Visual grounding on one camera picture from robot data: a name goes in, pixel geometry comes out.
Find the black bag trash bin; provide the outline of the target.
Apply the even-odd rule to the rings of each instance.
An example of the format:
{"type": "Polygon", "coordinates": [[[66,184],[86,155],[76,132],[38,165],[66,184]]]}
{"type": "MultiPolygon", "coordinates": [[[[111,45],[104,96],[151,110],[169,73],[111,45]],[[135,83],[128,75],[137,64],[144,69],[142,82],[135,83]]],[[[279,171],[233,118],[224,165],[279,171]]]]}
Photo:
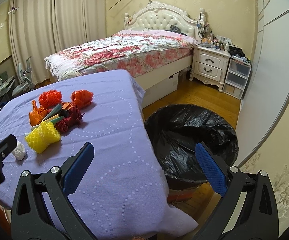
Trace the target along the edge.
{"type": "Polygon", "coordinates": [[[217,113],[189,104],[159,108],[144,123],[155,156],[172,190],[185,190],[207,182],[195,158],[195,146],[203,142],[228,165],[238,156],[234,128],[217,113]]]}

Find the red foam fruit net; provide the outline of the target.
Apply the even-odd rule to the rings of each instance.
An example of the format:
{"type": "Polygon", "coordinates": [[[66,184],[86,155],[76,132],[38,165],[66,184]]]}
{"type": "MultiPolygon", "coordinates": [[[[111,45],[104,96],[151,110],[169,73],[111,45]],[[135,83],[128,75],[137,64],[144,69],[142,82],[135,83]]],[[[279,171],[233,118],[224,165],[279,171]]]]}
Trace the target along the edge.
{"type": "Polygon", "coordinates": [[[38,100],[40,105],[47,109],[59,104],[62,100],[62,94],[60,91],[52,89],[40,94],[38,100]]]}

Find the dark red wrapper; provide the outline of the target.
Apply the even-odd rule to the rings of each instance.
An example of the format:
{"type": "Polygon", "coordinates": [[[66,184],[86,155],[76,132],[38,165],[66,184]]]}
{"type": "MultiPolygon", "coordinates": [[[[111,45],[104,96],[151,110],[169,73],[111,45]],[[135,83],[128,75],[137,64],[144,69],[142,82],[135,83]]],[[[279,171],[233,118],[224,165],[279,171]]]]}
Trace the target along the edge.
{"type": "Polygon", "coordinates": [[[59,117],[61,116],[63,119],[56,122],[55,128],[59,133],[65,133],[73,126],[80,125],[84,113],[81,113],[76,105],[72,103],[64,103],[62,109],[59,111],[59,117]]]}

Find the white sliding wardrobe door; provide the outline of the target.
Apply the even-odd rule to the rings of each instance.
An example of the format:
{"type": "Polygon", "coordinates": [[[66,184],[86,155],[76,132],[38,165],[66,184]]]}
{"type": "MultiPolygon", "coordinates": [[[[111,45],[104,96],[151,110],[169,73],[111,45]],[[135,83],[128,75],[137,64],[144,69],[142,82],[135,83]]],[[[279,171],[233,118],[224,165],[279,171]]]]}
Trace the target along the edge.
{"type": "Polygon", "coordinates": [[[243,165],[272,133],[289,103],[289,0],[258,0],[257,43],[236,133],[243,165]]]}

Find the clear plastic drawer unit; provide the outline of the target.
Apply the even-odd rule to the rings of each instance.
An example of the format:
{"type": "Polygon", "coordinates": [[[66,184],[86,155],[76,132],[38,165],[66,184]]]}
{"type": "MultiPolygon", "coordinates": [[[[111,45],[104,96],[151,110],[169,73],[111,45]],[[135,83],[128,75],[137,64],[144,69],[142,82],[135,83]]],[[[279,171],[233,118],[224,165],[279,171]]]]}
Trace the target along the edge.
{"type": "Polygon", "coordinates": [[[251,74],[251,64],[232,56],[228,63],[223,92],[241,100],[251,74]]]}

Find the white under-bed storage box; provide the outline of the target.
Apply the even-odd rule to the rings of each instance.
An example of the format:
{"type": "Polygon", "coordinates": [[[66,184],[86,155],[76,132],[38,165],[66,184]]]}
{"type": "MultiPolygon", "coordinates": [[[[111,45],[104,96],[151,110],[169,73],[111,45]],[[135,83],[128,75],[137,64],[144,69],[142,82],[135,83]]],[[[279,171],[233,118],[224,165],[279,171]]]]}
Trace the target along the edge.
{"type": "Polygon", "coordinates": [[[177,90],[178,79],[179,74],[176,73],[147,89],[142,102],[142,108],[145,108],[168,94],[175,92],[177,90]]]}

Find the nightstand clutter bottles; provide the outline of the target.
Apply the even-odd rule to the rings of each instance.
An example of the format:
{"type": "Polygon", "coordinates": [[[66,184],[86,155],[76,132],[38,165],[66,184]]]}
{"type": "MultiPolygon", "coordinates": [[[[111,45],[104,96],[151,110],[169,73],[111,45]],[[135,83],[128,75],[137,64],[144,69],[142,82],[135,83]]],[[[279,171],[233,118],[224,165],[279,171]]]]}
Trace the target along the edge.
{"type": "Polygon", "coordinates": [[[208,48],[220,49],[228,52],[232,57],[236,57],[245,63],[251,63],[250,59],[245,56],[241,48],[235,46],[231,39],[223,36],[215,36],[209,29],[209,23],[206,21],[204,8],[200,8],[200,14],[196,24],[196,34],[201,40],[200,45],[206,44],[208,48]]]}

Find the white tissue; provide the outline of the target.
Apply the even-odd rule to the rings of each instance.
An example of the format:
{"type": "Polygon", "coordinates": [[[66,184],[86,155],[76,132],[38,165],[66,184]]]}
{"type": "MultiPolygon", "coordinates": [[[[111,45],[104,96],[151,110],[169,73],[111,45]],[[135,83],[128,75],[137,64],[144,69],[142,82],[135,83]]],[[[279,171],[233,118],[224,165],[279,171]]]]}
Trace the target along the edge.
{"type": "Polygon", "coordinates": [[[17,145],[15,149],[12,151],[13,156],[18,160],[21,161],[26,156],[25,146],[22,142],[17,141],[17,145]]]}

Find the red plastic bag ball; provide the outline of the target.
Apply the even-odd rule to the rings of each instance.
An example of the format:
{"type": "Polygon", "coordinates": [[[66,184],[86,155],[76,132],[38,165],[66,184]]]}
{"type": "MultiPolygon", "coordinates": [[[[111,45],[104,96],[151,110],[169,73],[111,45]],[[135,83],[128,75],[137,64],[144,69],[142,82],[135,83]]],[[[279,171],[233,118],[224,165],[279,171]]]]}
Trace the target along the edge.
{"type": "Polygon", "coordinates": [[[76,90],[71,94],[71,101],[78,109],[83,109],[91,105],[93,96],[93,92],[88,90],[76,90]]]}

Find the floral pink bedspread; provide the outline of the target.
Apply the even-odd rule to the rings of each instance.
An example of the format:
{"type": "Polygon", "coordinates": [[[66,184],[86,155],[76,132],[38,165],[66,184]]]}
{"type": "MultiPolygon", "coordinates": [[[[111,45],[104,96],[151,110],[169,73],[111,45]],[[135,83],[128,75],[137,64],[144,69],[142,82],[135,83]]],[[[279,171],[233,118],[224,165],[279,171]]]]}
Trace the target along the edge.
{"type": "Polygon", "coordinates": [[[168,30],[122,30],[54,53],[45,58],[45,68],[56,81],[116,69],[138,77],[190,55],[196,44],[168,30]]]}

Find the purple table cloth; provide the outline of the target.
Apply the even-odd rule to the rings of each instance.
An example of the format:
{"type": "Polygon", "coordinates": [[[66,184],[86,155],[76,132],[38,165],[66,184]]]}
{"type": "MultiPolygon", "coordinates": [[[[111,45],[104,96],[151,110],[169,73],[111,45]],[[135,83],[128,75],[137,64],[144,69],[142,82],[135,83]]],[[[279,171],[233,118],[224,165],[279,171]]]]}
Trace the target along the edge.
{"type": "Polygon", "coordinates": [[[93,93],[93,101],[83,110],[80,125],[70,128],[42,154],[27,147],[23,161],[13,155],[4,160],[3,207],[12,206],[24,170],[37,174],[61,166],[90,142],[94,159],[69,199],[97,238],[129,239],[157,233],[180,237],[197,227],[192,217],[167,202],[166,177],[142,120],[144,91],[125,70],[75,77],[13,99],[0,112],[0,141],[10,134],[25,140],[32,101],[51,89],[60,91],[65,102],[72,92],[85,89],[93,93]]]}

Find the white tufted bed frame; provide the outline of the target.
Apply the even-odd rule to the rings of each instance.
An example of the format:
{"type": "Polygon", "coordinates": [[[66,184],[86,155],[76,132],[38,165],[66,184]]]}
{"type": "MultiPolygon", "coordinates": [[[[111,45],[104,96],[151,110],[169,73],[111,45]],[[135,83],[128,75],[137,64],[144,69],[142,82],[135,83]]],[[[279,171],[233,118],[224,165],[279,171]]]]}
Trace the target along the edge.
{"type": "MultiPolygon", "coordinates": [[[[169,30],[171,25],[180,28],[181,32],[194,39],[198,39],[197,20],[189,17],[187,11],[173,5],[153,1],[139,12],[130,16],[127,12],[124,18],[125,29],[130,30],[169,30]]],[[[181,72],[191,66],[193,54],[189,53],[179,60],[166,64],[159,69],[135,78],[135,81],[147,90],[166,78],[181,72]]]]}

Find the white two-drawer nightstand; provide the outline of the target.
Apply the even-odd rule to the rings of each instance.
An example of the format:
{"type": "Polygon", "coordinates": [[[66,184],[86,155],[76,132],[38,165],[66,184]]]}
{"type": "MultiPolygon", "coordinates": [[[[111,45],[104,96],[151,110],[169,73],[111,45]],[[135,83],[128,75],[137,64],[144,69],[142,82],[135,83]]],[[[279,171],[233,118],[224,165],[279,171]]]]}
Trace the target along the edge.
{"type": "Polygon", "coordinates": [[[195,46],[189,80],[197,79],[205,85],[217,86],[222,92],[230,58],[226,51],[195,46]]]}

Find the grey desk chair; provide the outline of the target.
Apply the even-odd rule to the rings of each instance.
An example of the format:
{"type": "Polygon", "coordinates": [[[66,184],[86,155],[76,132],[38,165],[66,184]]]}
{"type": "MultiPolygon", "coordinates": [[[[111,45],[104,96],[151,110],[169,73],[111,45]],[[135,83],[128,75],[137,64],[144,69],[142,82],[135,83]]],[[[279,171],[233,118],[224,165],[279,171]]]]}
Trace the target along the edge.
{"type": "Polygon", "coordinates": [[[32,68],[30,65],[30,59],[31,57],[26,59],[25,70],[23,70],[23,65],[21,64],[21,62],[18,63],[17,75],[18,75],[18,79],[20,83],[19,85],[17,85],[17,87],[14,88],[12,92],[12,96],[14,98],[24,93],[30,92],[34,89],[34,83],[32,82],[32,77],[31,77],[32,68]]]}

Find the beige curtains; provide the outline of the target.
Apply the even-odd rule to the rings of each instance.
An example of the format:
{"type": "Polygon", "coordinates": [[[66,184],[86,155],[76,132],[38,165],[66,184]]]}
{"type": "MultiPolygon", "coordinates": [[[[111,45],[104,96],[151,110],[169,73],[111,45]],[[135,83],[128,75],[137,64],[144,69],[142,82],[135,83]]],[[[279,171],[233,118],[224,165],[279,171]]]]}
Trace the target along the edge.
{"type": "Polygon", "coordinates": [[[8,26],[14,65],[30,60],[41,83],[45,57],[106,36],[105,0],[10,0],[8,26]]]}

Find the yellow foam fruit net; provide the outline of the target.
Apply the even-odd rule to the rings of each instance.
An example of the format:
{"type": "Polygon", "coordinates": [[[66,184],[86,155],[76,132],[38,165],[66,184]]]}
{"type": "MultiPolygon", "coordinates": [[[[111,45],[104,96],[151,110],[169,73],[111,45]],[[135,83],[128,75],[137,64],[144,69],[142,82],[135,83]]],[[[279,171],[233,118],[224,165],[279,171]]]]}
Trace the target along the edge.
{"type": "Polygon", "coordinates": [[[28,146],[37,154],[43,153],[49,145],[59,142],[61,135],[50,121],[42,123],[25,136],[28,146]]]}

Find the orange plastic wrapper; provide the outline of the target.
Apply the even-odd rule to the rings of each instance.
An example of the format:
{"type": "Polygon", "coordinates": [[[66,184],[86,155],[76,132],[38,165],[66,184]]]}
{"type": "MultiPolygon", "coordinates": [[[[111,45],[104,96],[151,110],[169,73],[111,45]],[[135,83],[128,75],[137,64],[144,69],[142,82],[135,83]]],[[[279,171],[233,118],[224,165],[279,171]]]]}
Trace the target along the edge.
{"type": "Polygon", "coordinates": [[[47,116],[48,110],[44,107],[37,107],[36,101],[32,101],[33,110],[29,113],[29,120],[31,126],[39,125],[42,120],[47,116]]]}

